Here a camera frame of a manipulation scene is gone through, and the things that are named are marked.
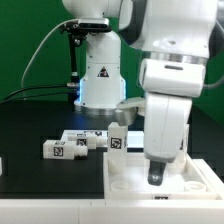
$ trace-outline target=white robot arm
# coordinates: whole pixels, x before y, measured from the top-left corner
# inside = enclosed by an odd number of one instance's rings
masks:
[[[145,52],[139,82],[145,91],[144,152],[173,162],[180,149],[192,98],[201,94],[208,42],[218,0],[124,0],[120,33]]]

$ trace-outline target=green backdrop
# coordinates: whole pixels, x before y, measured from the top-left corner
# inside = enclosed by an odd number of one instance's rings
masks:
[[[61,0],[1,0],[0,1],[0,99],[20,88],[22,74],[36,48],[57,24],[71,19]],[[111,19],[117,30],[117,20]],[[121,74],[127,81],[127,97],[143,95],[137,86],[139,52],[122,42]],[[78,69],[85,73],[85,46],[77,52]],[[211,59],[206,82],[213,83],[224,73],[224,53]],[[25,86],[61,84],[70,80],[67,35],[55,32],[38,54],[29,70]],[[194,104],[224,125],[224,87],[203,91]],[[38,98],[66,100],[64,95]]]

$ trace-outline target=black tabletop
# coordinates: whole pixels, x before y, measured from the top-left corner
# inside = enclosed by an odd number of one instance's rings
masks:
[[[43,143],[64,130],[107,130],[113,117],[74,112],[67,102],[20,101],[0,106],[0,198],[103,198],[103,152],[79,160],[44,160]],[[137,117],[129,130],[143,130]],[[224,177],[224,129],[192,109],[189,154]]]

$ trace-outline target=cable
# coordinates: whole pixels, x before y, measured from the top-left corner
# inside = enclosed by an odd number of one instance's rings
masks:
[[[34,97],[42,97],[42,96],[52,96],[52,95],[59,95],[59,94],[67,94],[68,92],[57,92],[57,93],[47,93],[47,94],[39,94],[39,95],[31,95],[31,96],[26,96],[26,97],[18,97],[18,98],[13,98],[13,99],[7,99],[3,100],[0,102],[1,104],[11,102],[11,101],[17,101],[17,100],[23,100],[24,98],[34,98]]]
[[[21,93],[21,92],[25,92],[25,91],[29,91],[29,90],[35,90],[35,89],[54,89],[54,88],[64,88],[67,87],[67,84],[60,84],[60,85],[44,85],[44,86],[31,86],[31,87],[27,87],[27,88],[23,88],[23,89],[19,89],[16,90],[12,93],[10,93],[7,97],[5,97],[2,101],[8,100],[10,98],[12,98],[13,96]]]
[[[224,75],[217,82],[215,82],[213,84],[204,84],[203,88],[204,89],[215,89],[223,84],[224,84]]]
[[[68,23],[68,22],[74,22],[75,19],[72,19],[72,20],[67,20],[63,23],[60,23],[58,24],[55,28],[53,28],[48,34],[47,36],[42,40],[42,42],[40,43],[39,47],[37,48],[37,50],[35,51],[35,53],[33,54],[32,58],[30,59],[24,73],[23,73],[23,76],[22,76],[22,79],[21,79],[21,87],[24,88],[24,82],[25,82],[25,78],[26,78],[26,75],[31,67],[31,65],[33,64],[33,61],[34,59],[36,58],[37,54],[39,53],[39,51],[41,50],[42,46],[44,45],[44,43],[48,40],[48,38],[55,32],[55,30],[57,30],[60,26]]]

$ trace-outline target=black cable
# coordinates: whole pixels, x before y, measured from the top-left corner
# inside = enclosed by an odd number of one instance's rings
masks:
[[[4,103],[7,103],[7,102],[23,100],[23,99],[27,99],[27,98],[42,97],[42,96],[52,96],[52,95],[67,94],[67,93],[68,92],[57,92],[57,93],[47,93],[47,94],[39,94],[39,95],[17,97],[17,98],[13,98],[13,99],[3,100],[3,101],[0,102],[0,105],[4,104]]]
[[[31,87],[26,87],[26,88],[22,88],[22,89],[19,89],[19,90],[16,90],[12,93],[10,93],[7,97],[5,97],[3,101],[6,101],[10,98],[12,98],[13,96],[19,94],[19,93],[22,93],[22,92],[25,92],[25,91],[29,91],[29,90],[35,90],[35,89],[53,89],[53,88],[65,88],[67,87],[67,84],[59,84],[59,85],[43,85],[43,86],[31,86]]]

